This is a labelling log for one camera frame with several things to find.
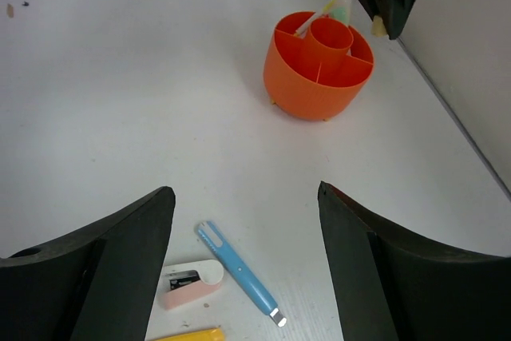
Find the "green highlighter marker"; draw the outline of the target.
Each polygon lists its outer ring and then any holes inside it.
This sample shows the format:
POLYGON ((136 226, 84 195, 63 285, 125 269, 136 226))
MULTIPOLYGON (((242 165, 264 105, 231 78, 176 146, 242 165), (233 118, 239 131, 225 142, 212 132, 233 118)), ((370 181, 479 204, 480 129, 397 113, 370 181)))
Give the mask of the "green highlighter marker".
POLYGON ((341 22, 345 26, 349 26, 351 19, 351 3, 352 0, 335 0, 328 11, 328 16, 341 22))

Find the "pale yellow pen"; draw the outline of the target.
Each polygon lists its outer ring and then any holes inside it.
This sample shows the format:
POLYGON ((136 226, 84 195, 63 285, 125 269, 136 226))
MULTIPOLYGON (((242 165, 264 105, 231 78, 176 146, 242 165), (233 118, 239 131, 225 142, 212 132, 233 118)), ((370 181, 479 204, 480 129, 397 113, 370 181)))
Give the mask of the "pale yellow pen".
POLYGON ((297 28, 297 30, 295 31, 295 36, 303 36, 306 33, 308 27, 316 19, 321 18, 321 17, 329 17, 328 11, 330 10, 334 1, 335 0, 330 0, 322 9, 313 13, 301 26, 299 26, 297 28))

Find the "tan eraser block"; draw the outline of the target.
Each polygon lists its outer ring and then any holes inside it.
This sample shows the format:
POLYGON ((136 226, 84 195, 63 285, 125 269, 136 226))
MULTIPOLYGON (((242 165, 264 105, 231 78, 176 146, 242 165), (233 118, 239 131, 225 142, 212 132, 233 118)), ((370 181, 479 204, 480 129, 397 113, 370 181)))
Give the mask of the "tan eraser block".
POLYGON ((372 20, 371 34, 375 37, 385 37, 387 35, 384 21, 380 15, 375 15, 372 20))

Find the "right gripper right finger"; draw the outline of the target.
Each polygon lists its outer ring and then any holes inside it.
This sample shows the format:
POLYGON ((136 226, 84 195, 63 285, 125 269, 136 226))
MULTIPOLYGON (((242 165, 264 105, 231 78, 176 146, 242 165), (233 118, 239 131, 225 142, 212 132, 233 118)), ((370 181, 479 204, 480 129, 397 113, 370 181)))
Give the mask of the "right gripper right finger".
POLYGON ((318 204, 344 339, 509 339, 509 258, 419 235, 325 182, 318 204))

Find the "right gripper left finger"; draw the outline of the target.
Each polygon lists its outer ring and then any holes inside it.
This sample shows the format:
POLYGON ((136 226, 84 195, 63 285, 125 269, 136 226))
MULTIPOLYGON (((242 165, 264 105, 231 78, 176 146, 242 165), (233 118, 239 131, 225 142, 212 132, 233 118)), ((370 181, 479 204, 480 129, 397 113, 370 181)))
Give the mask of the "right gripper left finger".
POLYGON ((176 206, 164 186, 1 260, 3 340, 142 340, 176 206))

